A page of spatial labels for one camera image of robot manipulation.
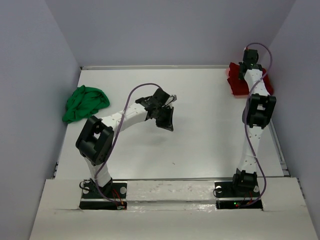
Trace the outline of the red t shirt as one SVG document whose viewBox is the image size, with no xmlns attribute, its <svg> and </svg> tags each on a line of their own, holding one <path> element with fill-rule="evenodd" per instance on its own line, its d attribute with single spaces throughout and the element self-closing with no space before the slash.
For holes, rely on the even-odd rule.
<svg viewBox="0 0 320 240">
<path fill-rule="evenodd" d="M 239 65 L 236 63 L 231 62 L 229 64 L 230 68 L 230 73 L 229 73 L 229 78 L 227 78 L 227 81 L 230 85 L 231 93 L 236 97 L 236 98 L 244 98 L 247 97 L 249 94 L 249 87 L 248 84 L 246 83 L 245 80 L 240 80 L 239 79 Z M 274 88 L 271 84 L 271 81 L 266 75 L 263 78 L 263 82 L 265 84 L 266 90 L 270 95 L 274 94 Z"/>
</svg>

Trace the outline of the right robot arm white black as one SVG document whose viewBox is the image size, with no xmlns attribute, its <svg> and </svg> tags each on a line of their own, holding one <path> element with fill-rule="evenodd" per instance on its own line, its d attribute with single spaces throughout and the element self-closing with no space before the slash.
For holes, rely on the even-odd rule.
<svg viewBox="0 0 320 240">
<path fill-rule="evenodd" d="M 239 77 L 247 83 L 249 93 L 242 113 L 245 133 L 242 155 L 230 183 L 230 190 L 235 196 L 253 192 L 258 187 L 257 170 L 265 177 L 257 153 L 262 133 L 270 123 L 277 99 L 267 90 L 263 80 L 265 74 L 258 60 L 258 51 L 246 47 L 242 62 L 239 63 Z"/>
</svg>

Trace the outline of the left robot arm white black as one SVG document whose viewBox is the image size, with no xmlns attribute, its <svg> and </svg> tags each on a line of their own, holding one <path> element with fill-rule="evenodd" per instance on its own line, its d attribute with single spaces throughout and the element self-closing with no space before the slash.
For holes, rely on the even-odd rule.
<svg viewBox="0 0 320 240">
<path fill-rule="evenodd" d="M 84 157 L 89 171 L 90 182 L 97 196 L 112 201 L 107 196 L 112 189 L 113 179 L 109 173 L 109 160 L 120 132 L 145 121 L 155 120 L 158 128 L 172 132 L 173 102 L 176 95 L 170 95 L 162 88 L 158 88 L 153 95 L 141 97 L 129 104 L 130 96 L 124 110 L 104 118 L 91 116 L 85 122 L 75 143 L 79 153 Z"/>
</svg>

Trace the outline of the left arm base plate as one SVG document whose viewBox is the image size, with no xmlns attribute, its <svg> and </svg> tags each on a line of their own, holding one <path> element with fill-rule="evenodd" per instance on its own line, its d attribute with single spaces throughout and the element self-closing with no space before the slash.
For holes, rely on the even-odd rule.
<svg viewBox="0 0 320 240">
<path fill-rule="evenodd" d="M 127 209 L 127 189 L 126 181 L 113 181 L 106 190 L 101 190 L 101 196 L 96 188 L 96 184 L 91 180 L 83 180 L 79 183 L 81 197 L 79 208 L 81 210 L 126 210 Z"/>
</svg>

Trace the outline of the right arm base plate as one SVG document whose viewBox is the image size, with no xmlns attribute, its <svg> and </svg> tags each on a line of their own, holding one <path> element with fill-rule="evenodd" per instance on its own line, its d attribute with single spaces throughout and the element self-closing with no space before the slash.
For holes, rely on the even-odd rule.
<svg viewBox="0 0 320 240">
<path fill-rule="evenodd" d="M 231 181 L 218 181 L 214 183 L 212 191 L 216 198 L 215 206 L 217 210 L 236 210 L 236 209 L 263 209 L 262 201 L 258 200 L 251 205 L 259 196 L 257 190 L 247 192 L 235 190 Z"/>
</svg>

